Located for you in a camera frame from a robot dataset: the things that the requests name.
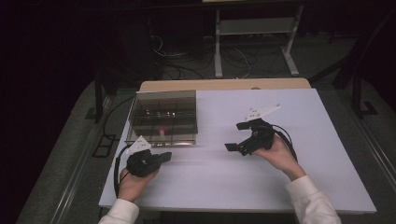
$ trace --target dark background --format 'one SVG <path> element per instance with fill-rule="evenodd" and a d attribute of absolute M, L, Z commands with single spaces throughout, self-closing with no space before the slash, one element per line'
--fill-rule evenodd
<path fill-rule="evenodd" d="M 126 4 L 126 1 L 109 2 L 113 5 L 104 0 L 94 1 L 101 8 Z M 151 2 L 128 2 L 129 7 L 133 4 Z M 101 74 L 107 93 L 114 93 L 120 85 L 138 87 L 144 80 L 159 77 L 161 72 L 155 63 L 161 62 L 152 54 L 145 25 L 148 18 L 161 21 L 161 25 L 153 25 L 154 32 L 168 34 L 169 39 L 193 37 L 189 40 L 200 41 L 202 35 L 213 32 L 207 28 L 213 25 L 207 25 L 212 22 L 208 18 L 214 18 L 213 11 L 204 12 L 204 17 L 202 11 L 103 14 L 81 12 L 78 10 L 81 6 L 92 6 L 92 1 L 0 3 L 0 83 L 4 110 L 0 162 L 2 223 L 13 223 L 17 219 L 74 103 L 95 75 Z M 334 38 L 367 35 L 380 21 L 378 11 L 384 12 L 387 8 L 389 5 L 374 0 L 310 1 L 304 9 L 299 35 L 322 32 Z M 229 16 L 233 15 L 239 14 L 230 10 Z M 185 33 L 175 35 L 180 27 L 191 27 L 191 23 L 198 24 L 194 26 L 198 29 L 184 29 Z M 361 71 L 367 71 L 364 77 L 379 89 L 386 89 L 381 94 L 396 108 L 391 82 L 382 81 L 393 77 L 392 83 L 395 83 L 396 63 L 389 63 L 395 62 L 391 46 L 394 24 L 389 23 L 379 35 Z M 376 64 L 381 66 L 384 77 L 368 75 L 376 69 Z"/>

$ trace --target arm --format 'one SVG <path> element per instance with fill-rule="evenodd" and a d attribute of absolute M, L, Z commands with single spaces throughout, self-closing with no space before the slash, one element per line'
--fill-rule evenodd
<path fill-rule="evenodd" d="M 279 136 L 275 136 L 271 149 L 261 148 L 253 154 L 265 158 L 289 177 L 291 183 L 286 186 L 286 190 L 300 223 L 341 223 L 329 198 L 318 190 Z"/>
<path fill-rule="evenodd" d="M 129 174 L 126 169 L 120 173 L 120 191 L 107 215 L 101 218 L 99 224 L 132 224 L 137 219 L 139 208 L 134 201 L 142 195 L 149 181 L 158 174 L 154 172 L 146 177 Z"/>

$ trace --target white table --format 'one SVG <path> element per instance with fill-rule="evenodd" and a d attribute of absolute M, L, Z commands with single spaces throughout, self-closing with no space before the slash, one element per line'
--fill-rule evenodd
<path fill-rule="evenodd" d="M 152 153 L 172 151 L 173 157 L 136 204 L 161 211 L 292 212 L 285 175 L 261 158 L 242 157 L 224 146 L 250 136 L 250 131 L 238 131 L 235 124 L 244 121 L 251 107 L 277 104 L 281 108 L 264 120 L 289 132 L 299 163 L 329 196 L 335 210 L 375 212 L 314 89 L 197 91 L 197 145 L 152 149 Z M 127 121 L 116 155 L 125 146 L 122 139 L 128 127 Z M 120 167 L 126 160 L 124 155 Z M 99 205 L 109 207 L 115 200 L 111 167 Z"/>

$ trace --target white sleeve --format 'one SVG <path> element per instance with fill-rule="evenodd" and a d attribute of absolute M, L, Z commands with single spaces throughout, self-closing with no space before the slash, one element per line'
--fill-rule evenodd
<path fill-rule="evenodd" d="M 132 224 L 139 215 L 139 207 L 123 199 L 117 199 L 107 215 L 102 217 L 99 224 Z"/>
<path fill-rule="evenodd" d="M 301 224 L 341 223 L 329 198 L 306 175 L 286 186 Z"/>

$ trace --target hand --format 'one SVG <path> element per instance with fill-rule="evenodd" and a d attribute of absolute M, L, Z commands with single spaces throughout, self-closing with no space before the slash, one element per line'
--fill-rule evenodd
<path fill-rule="evenodd" d="M 285 173 L 291 181 L 306 175 L 304 169 L 293 158 L 285 142 L 278 135 L 274 136 L 274 143 L 269 150 L 259 148 L 253 152 L 253 155 L 268 160 L 276 169 Z"/>
<path fill-rule="evenodd" d="M 145 177 L 138 177 L 132 174 L 128 174 L 127 169 L 123 169 L 120 173 L 120 179 L 124 178 L 120 182 L 119 199 L 134 202 L 137 198 L 142 195 L 149 181 L 158 174 L 159 170 L 151 173 Z"/>

